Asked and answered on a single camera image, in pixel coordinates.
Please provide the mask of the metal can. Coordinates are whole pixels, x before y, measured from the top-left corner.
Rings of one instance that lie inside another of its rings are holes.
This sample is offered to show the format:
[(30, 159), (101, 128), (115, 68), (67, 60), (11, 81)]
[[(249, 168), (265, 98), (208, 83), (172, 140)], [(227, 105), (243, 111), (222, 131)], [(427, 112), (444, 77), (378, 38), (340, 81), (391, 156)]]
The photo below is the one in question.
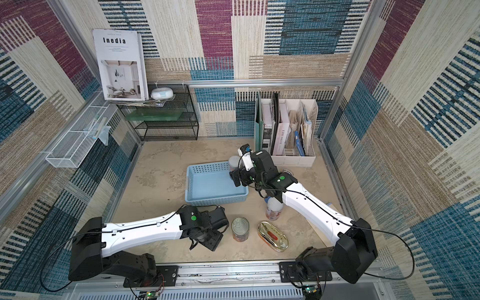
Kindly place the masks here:
[(250, 224), (244, 217), (237, 217), (231, 224), (232, 236), (238, 242), (244, 242), (248, 239)]

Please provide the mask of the gold oval sardine tin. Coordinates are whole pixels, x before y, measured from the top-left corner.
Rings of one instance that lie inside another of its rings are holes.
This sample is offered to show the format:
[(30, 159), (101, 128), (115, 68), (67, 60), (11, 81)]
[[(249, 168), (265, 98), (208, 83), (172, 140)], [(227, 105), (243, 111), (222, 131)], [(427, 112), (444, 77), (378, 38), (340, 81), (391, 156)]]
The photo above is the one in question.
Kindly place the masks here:
[(267, 221), (262, 221), (257, 226), (259, 237), (273, 250), (282, 253), (288, 249), (289, 241), (287, 236), (276, 226)]

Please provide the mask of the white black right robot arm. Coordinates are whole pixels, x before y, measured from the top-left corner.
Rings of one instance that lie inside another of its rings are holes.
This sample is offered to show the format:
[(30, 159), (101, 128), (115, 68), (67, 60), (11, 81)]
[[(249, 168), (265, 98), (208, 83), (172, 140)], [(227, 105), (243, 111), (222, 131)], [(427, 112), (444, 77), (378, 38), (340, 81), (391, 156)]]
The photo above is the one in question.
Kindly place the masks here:
[(238, 150), (240, 162), (231, 172), (235, 186), (254, 185), (268, 197), (294, 209), (320, 230), (332, 244), (317, 249), (306, 248), (295, 260), (291, 274), (296, 281), (314, 280), (335, 272), (355, 284), (378, 257), (371, 226), (359, 218), (353, 221), (313, 196), (290, 173), (279, 172), (266, 151), (253, 152), (245, 144)]

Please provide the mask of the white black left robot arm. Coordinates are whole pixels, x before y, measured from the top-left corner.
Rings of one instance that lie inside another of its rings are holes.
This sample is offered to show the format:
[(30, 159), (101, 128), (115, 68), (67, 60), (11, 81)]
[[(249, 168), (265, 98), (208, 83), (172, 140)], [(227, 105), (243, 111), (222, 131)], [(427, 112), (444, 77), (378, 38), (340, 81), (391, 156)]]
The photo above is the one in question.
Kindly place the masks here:
[(191, 248), (202, 245), (215, 251), (229, 225), (221, 206), (199, 211), (183, 205), (163, 216), (135, 222), (105, 223), (101, 217), (94, 217), (72, 240), (68, 279), (83, 281), (107, 274), (124, 277), (126, 287), (158, 286), (166, 276), (157, 270), (155, 257), (130, 253), (130, 248), (189, 239)]

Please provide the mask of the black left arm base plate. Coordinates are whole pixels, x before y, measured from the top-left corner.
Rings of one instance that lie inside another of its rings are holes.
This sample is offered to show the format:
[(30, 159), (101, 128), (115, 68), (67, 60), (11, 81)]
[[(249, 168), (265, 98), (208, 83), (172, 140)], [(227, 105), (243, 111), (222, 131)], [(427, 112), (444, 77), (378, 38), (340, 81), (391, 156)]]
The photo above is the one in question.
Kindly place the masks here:
[(173, 287), (176, 284), (178, 275), (178, 265), (156, 266), (153, 274), (147, 275), (144, 279), (128, 281), (127, 278), (123, 282), (124, 288), (149, 288), (149, 287)]

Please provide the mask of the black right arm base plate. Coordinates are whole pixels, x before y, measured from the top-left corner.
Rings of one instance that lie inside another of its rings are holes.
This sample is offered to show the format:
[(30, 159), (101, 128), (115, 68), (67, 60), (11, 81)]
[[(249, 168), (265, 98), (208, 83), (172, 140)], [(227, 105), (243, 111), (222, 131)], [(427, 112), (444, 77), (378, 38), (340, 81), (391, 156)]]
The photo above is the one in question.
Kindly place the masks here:
[(294, 261), (279, 262), (278, 267), (282, 283), (325, 282), (333, 280), (333, 276), (329, 271), (307, 275), (305, 271), (301, 271), (296, 266)]

